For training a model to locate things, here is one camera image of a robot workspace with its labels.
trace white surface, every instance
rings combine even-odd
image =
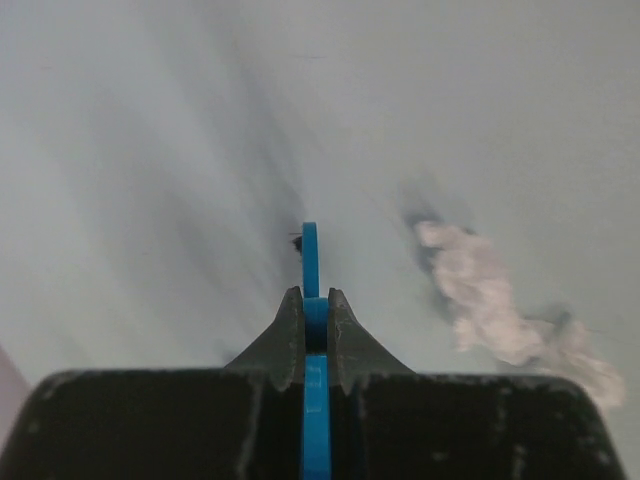
[[[0,341],[30,382],[221,363],[297,281],[302,219],[401,360],[494,369],[429,306],[407,187],[493,240],[519,307],[596,332],[640,478],[636,1],[5,1],[0,71]]]

